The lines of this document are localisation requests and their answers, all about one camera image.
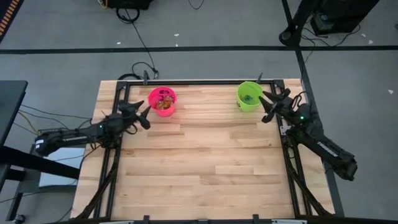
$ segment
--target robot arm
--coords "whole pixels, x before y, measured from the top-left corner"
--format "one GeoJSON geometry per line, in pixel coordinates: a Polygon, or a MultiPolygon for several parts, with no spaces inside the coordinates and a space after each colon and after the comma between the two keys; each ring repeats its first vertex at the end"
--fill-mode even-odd
{"type": "Polygon", "coordinates": [[[323,134],[322,123],[317,113],[311,111],[311,106],[303,103],[294,111],[295,99],[288,97],[290,90],[286,89],[283,93],[276,95],[263,92],[273,104],[262,97],[260,101],[267,113],[262,122],[268,123],[274,113],[281,115],[290,125],[285,134],[294,138],[299,144],[303,144],[315,154],[327,161],[339,177],[344,180],[354,180],[354,174],[358,168],[354,155],[345,151],[337,144],[332,142],[323,134]]]}
{"type": "Polygon", "coordinates": [[[102,147],[112,147],[115,140],[136,121],[140,122],[144,129],[150,128],[146,119],[150,107],[138,114],[139,107],[144,103],[130,104],[119,102],[120,113],[112,113],[99,123],[92,124],[88,128],[81,129],[56,129],[46,131],[35,139],[35,150],[41,156],[48,156],[61,147],[76,146],[80,144],[100,143],[102,147]]]}

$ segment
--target pink bowl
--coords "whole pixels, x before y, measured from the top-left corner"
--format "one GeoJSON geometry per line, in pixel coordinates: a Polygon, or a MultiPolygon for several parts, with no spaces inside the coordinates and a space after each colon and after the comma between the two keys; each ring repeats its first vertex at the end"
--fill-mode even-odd
{"type": "Polygon", "coordinates": [[[177,102],[177,96],[175,92],[166,86],[157,87],[156,89],[152,90],[148,96],[148,103],[150,107],[161,117],[167,117],[174,113],[175,111],[175,104],[177,102]],[[163,99],[166,96],[171,96],[173,100],[173,105],[166,110],[157,110],[156,104],[159,100],[163,99]]]}

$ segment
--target black equipment box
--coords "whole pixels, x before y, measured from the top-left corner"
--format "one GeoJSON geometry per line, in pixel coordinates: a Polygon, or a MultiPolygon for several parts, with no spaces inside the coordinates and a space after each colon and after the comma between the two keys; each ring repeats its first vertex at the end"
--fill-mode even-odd
{"type": "Polygon", "coordinates": [[[142,9],[147,10],[153,0],[108,0],[110,8],[142,9]]]}
{"type": "Polygon", "coordinates": [[[311,26],[316,35],[354,31],[379,0],[321,0],[313,11],[311,26]]]}

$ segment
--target wood plank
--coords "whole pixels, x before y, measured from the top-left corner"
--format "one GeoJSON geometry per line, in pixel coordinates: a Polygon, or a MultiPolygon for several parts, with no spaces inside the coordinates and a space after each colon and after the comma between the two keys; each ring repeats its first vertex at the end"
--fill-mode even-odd
{"type": "MultiPolygon", "coordinates": [[[[302,91],[298,79],[285,80],[285,85],[292,90],[291,96],[302,91]]],[[[146,101],[155,87],[134,86],[129,101],[146,101]]],[[[101,82],[95,120],[111,112],[115,88],[115,81],[101,82]]],[[[246,219],[255,213],[260,218],[292,218],[275,119],[260,122],[261,107],[252,113],[240,112],[236,85],[171,88],[178,96],[176,112],[161,118],[151,111],[150,130],[139,127],[137,134],[123,137],[112,219],[142,220],[144,215],[153,220],[246,219]]],[[[270,91],[268,85],[263,88],[270,91]]],[[[321,160],[305,147],[299,150],[308,188],[333,212],[321,160]]],[[[95,193],[103,154],[99,149],[83,163],[71,217],[95,193]]]]}

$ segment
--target black desk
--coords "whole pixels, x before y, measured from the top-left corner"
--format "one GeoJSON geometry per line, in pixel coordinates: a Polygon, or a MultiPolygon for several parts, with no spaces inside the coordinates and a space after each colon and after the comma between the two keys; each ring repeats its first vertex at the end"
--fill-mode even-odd
{"type": "MultiPolygon", "coordinates": [[[[0,148],[6,142],[15,116],[25,96],[27,81],[0,81],[0,148]]],[[[0,164],[0,191],[6,179],[22,181],[24,173],[0,164]]]]}
{"type": "MultiPolygon", "coordinates": [[[[21,183],[25,180],[26,170],[12,169],[13,165],[63,177],[74,179],[79,177],[80,170],[77,168],[32,155],[33,146],[30,153],[24,153],[4,145],[25,96],[26,87],[26,81],[0,81],[0,191],[6,180],[16,180],[21,183]]],[[[20,191],[21,183],[6,221],[13,221],[16,217],[23,196],[23,192],[20,191]]]]}

